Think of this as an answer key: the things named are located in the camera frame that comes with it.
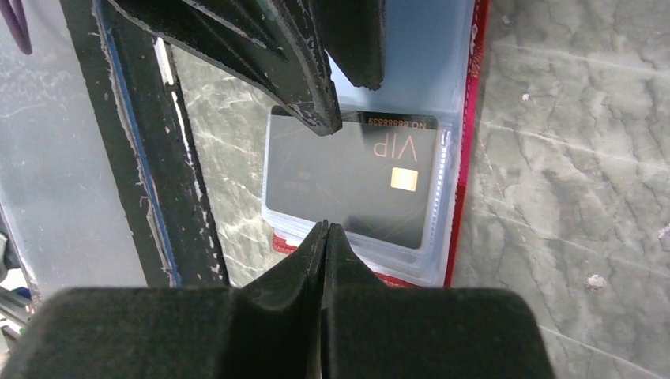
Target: marble surface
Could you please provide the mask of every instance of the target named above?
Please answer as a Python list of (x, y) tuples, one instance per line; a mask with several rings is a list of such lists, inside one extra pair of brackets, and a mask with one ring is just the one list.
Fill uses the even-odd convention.
[[(667, 20), (667, 1), (491, 4), (454, 285), (522, 295), (558, 377), (670, 377)], [(175, 58), (244, 285), (281, 259), (260, 217), (273, 102)]]

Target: black strip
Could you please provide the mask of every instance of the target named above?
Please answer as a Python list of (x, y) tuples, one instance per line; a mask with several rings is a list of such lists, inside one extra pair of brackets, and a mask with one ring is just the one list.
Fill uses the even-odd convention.
[(146, 200), (146, 188), (137, 185), (140, 178), (137, 159), (119, 120), (109, 77), (110, 65), (100, 46), (101, 31), (92, 15), (92, 2), (61, 0), (61, 7), (147, 284), (150, 287), (167, 287), (170, 285), (170, 277), (164, 271), (147, 217), (149, 202)]
[[(154, 38), (124, 18), (108, 2), (102, 4), (104, 21), (111, 30), (130, 92), (141, 143), (182, 285), (228, 285), (223, 250), (209, 207), (181, 89), (178, 84), (164, 87), (153, 49)], [(172, 99), (173, 91), (178, 96), (184, 134)]]

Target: stack of cards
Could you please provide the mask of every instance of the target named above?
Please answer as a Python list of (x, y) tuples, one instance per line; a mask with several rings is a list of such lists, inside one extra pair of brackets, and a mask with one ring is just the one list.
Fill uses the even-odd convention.
[(295, 246), (315, 222), (339, 223), (376, 272), (440, 285), (434, 269), (449, 241), (443, 192), (456, 172), (453, 123), (366, 111), (343, 111), (342, 118), (342, 130), (318, 137), (281, 107), (272, 109), (263, 217)]

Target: gray panel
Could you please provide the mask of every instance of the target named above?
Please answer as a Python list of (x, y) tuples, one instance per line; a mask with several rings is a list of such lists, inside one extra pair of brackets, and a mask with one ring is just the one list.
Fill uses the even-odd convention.
[(28, 281), (145, 286), (60, 4), (24, 7), (33, 54), (0, 32), (0, 204)]

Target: plastic case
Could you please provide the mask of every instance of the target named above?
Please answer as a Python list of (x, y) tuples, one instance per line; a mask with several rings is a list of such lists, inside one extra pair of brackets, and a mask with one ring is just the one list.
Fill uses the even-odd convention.
[[(341, 109), (427, 115), (437, 119), (437, 142), (420, 247), (408, 248), (348, 232), (354, 251), (376, 272), (420, 286), (441, 287), (446, 274), (461, 154), (473, 6), (474, 0), (425, 0), (421, 6), (413, 2), (387, 2), (386, 78), (378, 91), (353, 87), (331, 61)], [(276, 212), (266, 204), (269, 136), (277, 117), (289, 116), (269, 117), (262, 215), (279, 237), (299, 243), (317, 220)]]

